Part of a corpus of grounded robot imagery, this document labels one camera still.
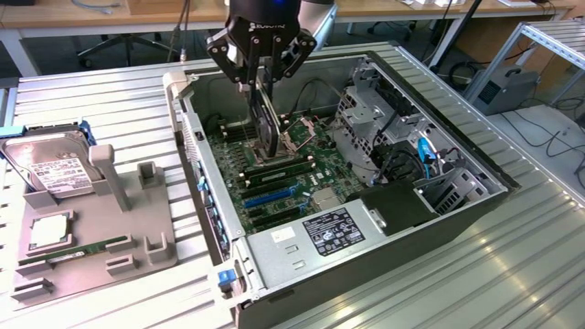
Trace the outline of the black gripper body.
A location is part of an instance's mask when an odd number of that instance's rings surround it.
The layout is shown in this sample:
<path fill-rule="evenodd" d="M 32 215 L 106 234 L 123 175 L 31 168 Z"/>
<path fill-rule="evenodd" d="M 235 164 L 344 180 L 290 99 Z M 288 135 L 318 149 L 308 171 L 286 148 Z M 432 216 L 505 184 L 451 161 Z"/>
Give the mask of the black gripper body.
<path fill-rule="evenodd" d="M 254 36 L 260 42 L 272 42 L 275 37 L 288 45 L 300 32 L 299 13 L 302 2 L 291 0 L 230 1 L 230 38 L 239 47 L 248 47 Z"/>

